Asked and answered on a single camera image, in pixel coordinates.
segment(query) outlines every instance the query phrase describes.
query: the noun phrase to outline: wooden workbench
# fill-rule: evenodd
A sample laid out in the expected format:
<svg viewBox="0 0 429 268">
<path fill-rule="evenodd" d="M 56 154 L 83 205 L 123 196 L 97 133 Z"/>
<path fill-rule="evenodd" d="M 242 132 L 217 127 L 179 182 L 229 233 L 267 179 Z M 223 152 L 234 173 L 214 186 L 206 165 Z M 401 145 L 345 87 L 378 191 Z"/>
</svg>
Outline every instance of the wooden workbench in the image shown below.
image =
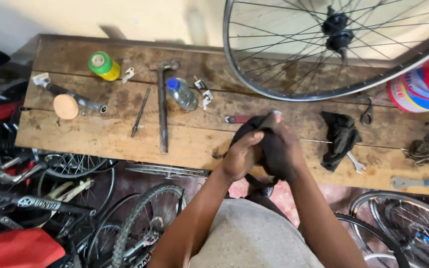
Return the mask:
<svg viewBox="0 0 429 268">
<path fill-rule="evenodd" d="M 301 139 L 325 141 L 326 125 L 320 111 L 344 113 L 357 119 L 366 104 L 352 97 L 318 102 L 288 102 L 267 99 L 250 91 L 232 74 L 222 53 L 169 50 L 148 46 L 111 44 L 107 40 L 81 40 L 68 37 L 43 36 L 39 41 L 33 75 L 49 72 L 52 82 L 92 100 L 106 103 L 108 111 L 99 114 L 80 107 L 73 120 L 58 119 L 53 112 L 53 96 L 29 83 L 16 145 L 86 155 L 151 162 L 188 168 L 212 169 L 219 160 L 213 154 L 226 151 L 239 125 L 227 124 L 230 115 L 259 115 L 271 109 L 283 113 L 294 125 Z M 121 63 L 124 70 L 134 67 L 135 75 L 122 84 L 107 82 L 87 67 L 89 56 L 105 51 Z M 201 78 L 212 90 L 213 102 L 204 111 L 185 112 L 168 100 L 169 153 L 159 153 L 158 102 L 156 72 L 152 63 L 178 59 L 181 69 L 166 77 L 181 77 L 193 83 Z M 150 96 L 143 112 L 139 131 L 130 138 L 132 126 L 147 88 Z M 367 166 L 364 174 L 355 172 L 346 157 L 335 173 L 321 167 L 325 143 L 303 141 L 307 164 L 319 182 L 392 190 L 390 178 L 402 176 L 429 179 L 429 166 L 415 167 L 405 159 L 402 148 L 421 139 L 429 131 L 429 113 L 406 113 L 395 107 L 376 106 L 370 126 L 356 124 L 363 142 L 352 150 L 355 158 Z M 263 174 L 255 168 L 252 174 Z M 410 187 L 405 191 L 429 194 L 429 188 Z"/>
</svg>

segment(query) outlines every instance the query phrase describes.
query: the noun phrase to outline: scissors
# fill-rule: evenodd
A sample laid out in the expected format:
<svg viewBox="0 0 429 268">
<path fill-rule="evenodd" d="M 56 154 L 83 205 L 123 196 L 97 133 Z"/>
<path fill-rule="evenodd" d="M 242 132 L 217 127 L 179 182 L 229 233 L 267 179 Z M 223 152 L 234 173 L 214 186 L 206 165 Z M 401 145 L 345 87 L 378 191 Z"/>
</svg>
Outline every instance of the scissors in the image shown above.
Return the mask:
<svg viewBox="0 0 429 268">
<path fill-rule="evenodd" d="M 368 94 L 361 95 L 359 96 L 359 98 L 370 100 L 370 105 L 367 107 L 365 112 L 360 116 L 360 122 L 362 123 L 362 125 L 370 125 L 373 122 L 373 106 L 375 105 L 375 102 L 377 101 L 377 99 Z"/>
</svg>

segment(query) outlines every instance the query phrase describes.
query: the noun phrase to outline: green container lid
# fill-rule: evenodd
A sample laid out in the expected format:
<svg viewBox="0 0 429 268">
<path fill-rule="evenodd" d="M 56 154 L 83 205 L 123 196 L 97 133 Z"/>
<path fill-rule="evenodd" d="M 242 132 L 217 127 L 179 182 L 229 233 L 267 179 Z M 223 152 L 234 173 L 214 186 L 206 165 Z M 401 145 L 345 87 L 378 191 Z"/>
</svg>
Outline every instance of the green container lid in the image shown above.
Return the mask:
<svg viewBox="0 0 429 268">
<path fill-rule="evenodd" d="M 113 61 L 107 53 L 98 51 L 89 58 L 88 65 L 94 73 L 106 74 L 112 69 Z"/>
</svg>

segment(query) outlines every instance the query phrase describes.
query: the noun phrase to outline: red bag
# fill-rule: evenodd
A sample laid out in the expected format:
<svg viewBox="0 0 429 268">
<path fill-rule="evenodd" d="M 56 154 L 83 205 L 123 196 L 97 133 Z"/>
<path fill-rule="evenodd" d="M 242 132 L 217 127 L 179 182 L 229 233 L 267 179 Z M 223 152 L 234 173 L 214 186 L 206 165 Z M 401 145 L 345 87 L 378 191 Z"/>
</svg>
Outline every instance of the red bag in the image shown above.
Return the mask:
<svg viewBox="0 0 429 268">
<path fill-rule="evenodd" d="M 41 228 L 0 233 L 0 268 L 45 268 L 64 254 Z"/>
</svg>

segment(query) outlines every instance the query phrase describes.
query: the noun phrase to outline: blue bottle cap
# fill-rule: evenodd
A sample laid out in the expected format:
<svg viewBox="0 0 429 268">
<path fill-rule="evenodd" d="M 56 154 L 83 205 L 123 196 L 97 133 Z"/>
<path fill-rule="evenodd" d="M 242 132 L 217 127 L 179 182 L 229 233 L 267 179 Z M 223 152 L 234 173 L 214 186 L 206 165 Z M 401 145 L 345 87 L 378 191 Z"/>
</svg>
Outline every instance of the blue bottle cap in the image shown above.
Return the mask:
<svg viewBox="0 0 429 268">
<path fill-rule="evenodd" d="M 166 82 L 166 86 L 170 90 L 178 90 L 178 89 L 180 89 L 180 81 L 178 81 L 178 79 L 176 79 L 176 78 L 170 78 Z"/>
</svg>

